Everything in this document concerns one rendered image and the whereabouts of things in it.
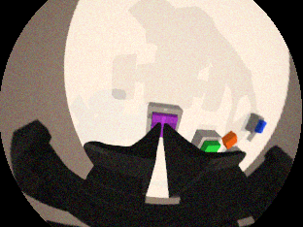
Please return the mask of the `orange block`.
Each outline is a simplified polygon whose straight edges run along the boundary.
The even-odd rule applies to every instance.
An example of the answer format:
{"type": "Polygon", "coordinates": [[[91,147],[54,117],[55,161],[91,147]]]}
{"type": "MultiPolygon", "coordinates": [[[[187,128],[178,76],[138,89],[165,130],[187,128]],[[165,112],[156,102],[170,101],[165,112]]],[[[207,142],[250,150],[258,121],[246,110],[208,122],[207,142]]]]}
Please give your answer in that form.
{"type": "Polygon", "coordinates": [[[229,149],[237,144],[237,134],[234,134],[234,132],[230,132],[229,134],[226,134],[226,136],[222,137],[221,139],[226,149],[229,149]]]}

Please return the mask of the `green button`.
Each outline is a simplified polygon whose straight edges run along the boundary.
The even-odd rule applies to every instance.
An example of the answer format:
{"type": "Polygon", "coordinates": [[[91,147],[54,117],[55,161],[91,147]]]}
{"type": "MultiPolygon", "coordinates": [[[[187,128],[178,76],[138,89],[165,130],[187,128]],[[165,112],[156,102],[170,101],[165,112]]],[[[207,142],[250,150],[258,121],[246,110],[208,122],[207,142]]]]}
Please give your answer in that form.
{"type": "Polygon", "coordinates": [[[221,144],[219,144],[221,138],[220,134],[215,132],[215,130],[197,129],[191,144],[201,148],[202,151],[218,152],[221,146],[221,144]]]}

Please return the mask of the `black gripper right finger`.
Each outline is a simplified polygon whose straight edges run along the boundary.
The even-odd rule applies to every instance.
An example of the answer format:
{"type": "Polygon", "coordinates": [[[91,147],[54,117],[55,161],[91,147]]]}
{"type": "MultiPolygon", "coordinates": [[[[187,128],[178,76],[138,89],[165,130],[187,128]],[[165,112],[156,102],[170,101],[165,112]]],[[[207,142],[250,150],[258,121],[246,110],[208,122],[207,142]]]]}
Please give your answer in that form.
{"type": "Polygon", "coordinates": [[[180,194],[196,183],[205,173],[220,171],[242,163],[244,151],[206,152],[195,147],[167,122],[163,124],[163,152],[166,159],[168,198],[180,194]]]}

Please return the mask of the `yellow button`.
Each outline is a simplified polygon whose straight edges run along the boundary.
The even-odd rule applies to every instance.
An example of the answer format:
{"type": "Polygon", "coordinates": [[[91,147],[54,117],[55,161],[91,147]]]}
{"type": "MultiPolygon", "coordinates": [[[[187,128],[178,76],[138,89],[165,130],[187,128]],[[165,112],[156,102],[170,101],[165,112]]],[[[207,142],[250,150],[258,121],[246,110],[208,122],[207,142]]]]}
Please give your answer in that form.
{"type": "Polygon", "coordinates": [[[226,149],[225,150],[226,152],[230,152],[230,151],[241,151],[242,152],[242,150],[239,148],[239,147],[237,147],[237,146],[232,146],[231,148],[229,148],[229,149],[226,149]]]}

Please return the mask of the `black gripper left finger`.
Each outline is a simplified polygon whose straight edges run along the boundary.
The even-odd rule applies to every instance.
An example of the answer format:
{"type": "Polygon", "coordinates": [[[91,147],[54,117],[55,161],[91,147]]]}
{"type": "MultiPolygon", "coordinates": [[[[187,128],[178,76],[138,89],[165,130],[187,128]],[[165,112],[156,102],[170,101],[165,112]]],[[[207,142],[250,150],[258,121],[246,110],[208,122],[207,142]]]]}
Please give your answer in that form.
{"type": "Polygon", "coordinates": [[[147,195],[156,163],[160,129],[162,125],[157,122],[145,134],[143,140],[135,142],[132,146],[106,145],[104,142],[88,141],[83,148],[93,165],[97,164],[109,171],[142,179],[143,195],[147,195]]]}

